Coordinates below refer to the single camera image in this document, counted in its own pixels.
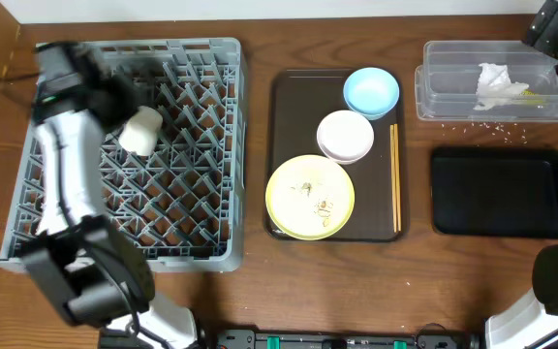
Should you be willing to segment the cream white cup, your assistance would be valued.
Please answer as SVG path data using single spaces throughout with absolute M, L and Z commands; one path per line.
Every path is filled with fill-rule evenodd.
M 163 117 L 154 109 L 140 106 L 122 129 L 118 138 L 120 145 L 138 156 L 150 156 L 158 140 Z

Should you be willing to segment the pink shallow bowl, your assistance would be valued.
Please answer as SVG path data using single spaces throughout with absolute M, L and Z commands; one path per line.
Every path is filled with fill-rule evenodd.
M 316 140 L 321 152 L 340 165 L 363 158 L 374 143 L 370 121 L 355 111 L 334 111 L 319 124 Z

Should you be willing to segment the light blue bowl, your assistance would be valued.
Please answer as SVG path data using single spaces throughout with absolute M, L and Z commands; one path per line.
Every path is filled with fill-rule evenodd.
M 351 111 L 369 120 L 382 118 L 398 103 L 400 87 L 388 71 L 366 67 L 352 72 L 344 82 L 343 97 Z

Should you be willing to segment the white tissue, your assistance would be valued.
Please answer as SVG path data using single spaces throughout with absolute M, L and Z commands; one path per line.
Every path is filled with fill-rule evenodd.
M 475 111 L 488 111 L 510 104 L 529 88 L 528 83 L 512 82 L 507 65 L 480 63 Z

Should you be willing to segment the green yellow snack wrapper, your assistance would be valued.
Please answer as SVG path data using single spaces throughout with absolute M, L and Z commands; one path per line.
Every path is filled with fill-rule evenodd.
M 521 104 L 528 106 L 539 106 L 540 108 L 546 104 L 546 100 L 542 95 L 532 92 L 529 89 L 521 93 Z

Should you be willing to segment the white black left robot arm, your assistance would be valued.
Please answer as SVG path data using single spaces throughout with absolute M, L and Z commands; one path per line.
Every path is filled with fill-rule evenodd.
M 43 155 L 44 207 L 20 260 L 70 326 L 100 333 L 103 348 L 204 348 L 192 311 L 158 294 L 143 254 L 110 223 L 100 149 L 120 130 L 124 147 L 147 156 L 162 116 L 93 47 L 53 42 L 36 50 L 39 80 L 31 125 Z

